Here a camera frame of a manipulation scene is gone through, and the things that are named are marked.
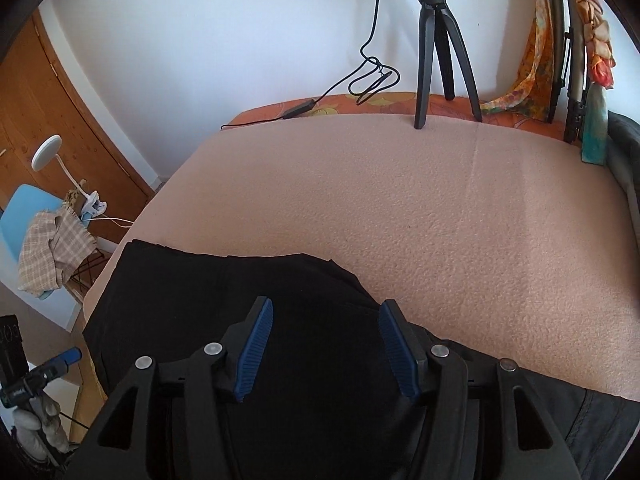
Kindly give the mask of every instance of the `black cable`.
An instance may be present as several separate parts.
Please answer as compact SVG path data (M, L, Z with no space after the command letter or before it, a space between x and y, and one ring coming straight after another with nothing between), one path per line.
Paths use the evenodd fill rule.
M334 90L337 86L340 86L342 83L347 81L347 79L355 76L368 63L371 63L374 66L373 69L370 72L367 72L366 74L354 79L349 84L349 93L352 96L358 98L357 101L356 101L356 104L358 106L361 105L361 104L366 103L369 99L371 99L373 96L379 94L380 92L382 92L384 90L388 90L389 88L392 88L392 87L396 86L400 82L400 73L398 72L398 70L396 70L394 67L392 67L390 65L383 64L377 57L375 57L375 56L367 56L364 53L364 49L369 46L371 41L373 41L373 37L375 36L376 27L378 26L378 11L379 10L380 10L380 0L376 0L376 9L375 9L374 15L373 15L373 24L371 26L371 34L369 35L369 39L365 42L365 44L363 44L360 47L360 55L364 58L364 61L362 62L362 64L359 67L357 67L356 70L351 72L349 75L347 75L347 76L343 77L342 79L340 79L340 81L338 81L335 85L331 86L331 88L329 88L324 94L322 94L318 99L316 99L316 104L318 104L322 99L327 97L331 93L331 91ZM378 79L376 79L366 90L364 90L363 92L354 92L353 91L353 85L355 85L359 81L362 81L363 79L366 79L367 77L369 77L370 75L372 75L372 74L374 74L376 72L380 72L380 77ZM393 74L396 75L396 80L393 81L392 83L388 84L387 86L383 86L382 88L380 88L380 85L382 85L382 83L385 82Z
M71 418L70 416L68 416L66 413L62 413L60 412L60 415L62 415L65 418L68 418L71 422L76 423L78 426L82 426L83 428L85 428L86 430L89 429L88 426L85 426L82 422L78 422L77 420L75 420L74 418Z
M368 64L372 64L373 65L373 69L370 70L369 72L367 72L366 74L357 77L356 79L354 79L353 81L351 81L349 83L349 87L348 87L349 94L351 94L352 96L357 98L356 99L356 105L358 105L358 106L363 105L369 99L371 99L373 96L379 94L382 91L389 90L390 88L393 88L394 86L396 86L400 82L400 73L398 72L398 70L396 70L391 65L385 65L377 57L375 57L375 56L367 56L364 53L364 50L369 46L371 41L373 41L373 37L376 34L376 27L378 26L378 13L379 13L379 10L380 10L380 0L376 0L376 8L375 8L374 15L373 15L373 24L371 26L371 33L369 35L369 39L360 47L360 55L364 59L362 64L359 67L357 67L356 70L354 70L353 72L351 72L347 76L343 77L342 79L340 79L340 81L338 81L336 84L331 86L331 88L329 88L319 98L313 99L311 102L306 102L303 105L297 105L297 106L295 106L295 107L293 107L293 108L291 108L289 110L286 110L279 117L276 117L276 118L273 118L273 119L265 119L265 120L262 120L262 121L253 121L251 123L224 124L223 126L220 126L220 129L226 128L227 126L250 126L251 124L273 123L274 121L279 121L279 120L283 120L283 119L290 119L290 118L293 118L293 117L297 117L298 115L301 115L301 114L303 114L305 112L308 112L308 111L312 110L320 101L322 101L325 97L327 97L332 92L332 90L334 90L336 87L340 86L342 83L344 83L345 81L347 81L351 77L355 76L360 70L362 70ZM380 77L377 78L365 90L363 90L362 92L353 91L353 85L355 85L356 83L362 81L363 79L366 79L367 77L375 74L376 72L380 72ZM395 80L393 82L389 83L386 86L382 86L382 84L393 75L396 76Z
M279 121L280 117L276 117L273 119L263 119L261 121L252 121L251 123L240 123L240 124L223 124L220 126L220 129L226 128L227 126L251 126L252 124L262 124L262 123L273 123L273 121Z

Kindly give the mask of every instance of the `black plastic mount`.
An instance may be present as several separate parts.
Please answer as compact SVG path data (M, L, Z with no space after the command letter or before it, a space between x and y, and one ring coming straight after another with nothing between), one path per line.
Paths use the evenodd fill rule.
M569 111L564 128L564 142L571 144L580 137L584 126L586 108L584 101L576 101L575 99L569 98Z
M258 297L246 320L227 329L222 344L207 344L188 359L158 364L147 356L139 358L98 414L65 480L236 478L220 408L241 402L236 389L239 362L256 339L254 327L264 322L265 313L272 316L272 309L270 300ZM269 322L258 336L263 345L270 330ZM177 443L181 432L186 432L186 444ZM178 444L187 453L176 460Z
M444 97L447 101L455 98L453 65L449 39L453 45L460 70L465 80L473 115L482 122L482 110L478 98L478 87L474 77L465 41L460 26L447 5L447 0L418 0L420 10L420 43L418 48L418 91L415 107L414 128L421 130L426 124L431 92L434 47L438 53Z
M418 337L394 300L383 303L381 318L388 313L393 317L396 330L381 330L387 354L390 349L398 348L389 338L402 339L401 345L406 349L389 354L392 370L394 361L401 358L411 361L412 369L418 368L419 380L415 382L421 392L413 401L416 405L427 406L409 480L473 480L478 477L477 469L482 462L478 400L481 390L492 392L500 404L501 466L496 480L580 480L564 438L514 361L466 362L448 348L446 342L424 333ZM402 366L396 368L399 369L406 370ZM399 378L401 391L401 380L406 377ZM539 440L525 445L521 442L516 401L521 403L519 405L530 406L542 435Z

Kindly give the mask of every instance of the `checkered cloth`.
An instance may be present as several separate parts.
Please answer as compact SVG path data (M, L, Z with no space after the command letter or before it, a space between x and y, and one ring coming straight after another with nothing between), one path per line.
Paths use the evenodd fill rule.
M18 289L40 297L61 288L95 248L95 238L68 204L55 213L37 213L22 244Z

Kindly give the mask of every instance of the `metal screw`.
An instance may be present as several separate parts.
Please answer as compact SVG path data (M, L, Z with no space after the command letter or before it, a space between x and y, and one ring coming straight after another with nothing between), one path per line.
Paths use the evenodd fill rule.
M434 345L431 347L431 353L436 357L447 357L449 355L449 349L444 345Z
M220 343L209 343L204 347L204 353L207 355L218 355L220 352L222 352Z
M154 360L148 355L143 355L142 357L136 359L136 368L138 370L146 370L151 366L151 363L153 363L153 361Z
M518 364L513 359L500 359L500 368L505 372L514 372L518 369Z

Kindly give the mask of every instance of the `white cable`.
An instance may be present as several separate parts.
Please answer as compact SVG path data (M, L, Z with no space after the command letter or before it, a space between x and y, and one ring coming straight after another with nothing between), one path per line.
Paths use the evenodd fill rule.
M78 183L76 182L76 180L71 176L71 173L69 173L69 170L66 168L65 163L64 163L64 162L62 162L62 159L60 158L60 156L59 156L57 153L56 153L56 159L58 160L58 163L59 163L59 164L60 164L60 166L62 167L62 169L63 169L63 171L65 172L66 176L68 176L68 177L69 177L69 180L71 180L71 182L73 182L73 183L76 185L76 187L78 188L78 191L79 191L80 193L82 193L82 195L84 195L84 197L85 197L87 200L91 200L91 197L90 197L89 195L87 195L86 191L85 191L84 189L82 189L82 188L80 187L80 184L78 184Z
M118 227L122 227L123 229L129 229L131 226L130 225L120 225L118 224L118 222L126 222L129 224L133 224L133 222L131 220L125 220L124 218L110 218L108 216L100 216L100 218L91 218L90 222L95 222L96 220L111 220L114 224L116 224Z

